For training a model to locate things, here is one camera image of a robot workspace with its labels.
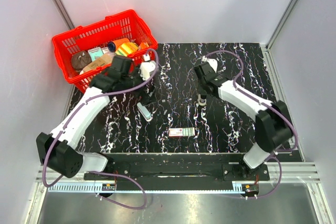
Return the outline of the white black large stapler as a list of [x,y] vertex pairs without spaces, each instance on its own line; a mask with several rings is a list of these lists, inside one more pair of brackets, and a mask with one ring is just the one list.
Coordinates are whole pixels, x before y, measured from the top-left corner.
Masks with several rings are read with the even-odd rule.
[[205,106],[207,102],[207,95],[205,94],[198,94],[197,95],[197,103],[199,106]]

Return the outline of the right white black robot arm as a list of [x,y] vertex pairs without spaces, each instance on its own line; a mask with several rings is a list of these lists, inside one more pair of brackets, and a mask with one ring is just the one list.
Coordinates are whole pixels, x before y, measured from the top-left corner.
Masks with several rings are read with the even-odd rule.
[[250,180],[272,152],[294,136],[287,105],[283,101],[271,102],[249,92],[234,80],[217,73],[216,63],[208,61],[194,67],[202,100],[212,95],[226,101],[249,116],[255,123],[255,144],[244,155],[239,175]]

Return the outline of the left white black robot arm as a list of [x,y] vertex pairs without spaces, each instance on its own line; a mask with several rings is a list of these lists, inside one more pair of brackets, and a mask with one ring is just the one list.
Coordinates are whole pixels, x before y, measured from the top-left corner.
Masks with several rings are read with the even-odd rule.
[[111,66],[95,75],[81,100],[67,117],[50,133],[36,138],[43,179],[48,168],[72,178],[79,172],[96,172],[101,179],[112,177],[113,160],[102,153],[81,153],[76,150],[84,132],[116,95],[141,93],[159,68],[159,60],[134,65],[131,58],[114,56]]

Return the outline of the light blue small stapler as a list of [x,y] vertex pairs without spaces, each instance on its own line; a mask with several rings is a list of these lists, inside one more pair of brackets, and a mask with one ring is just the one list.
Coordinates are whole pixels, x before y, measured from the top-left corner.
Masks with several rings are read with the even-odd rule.
[[138,102],[136,105],[139,112],[145,118],[145,120],[147,122],[150,122],[152,120],[152,114],[149,112],[149,110],[144,105],[142,105],[141,102]]

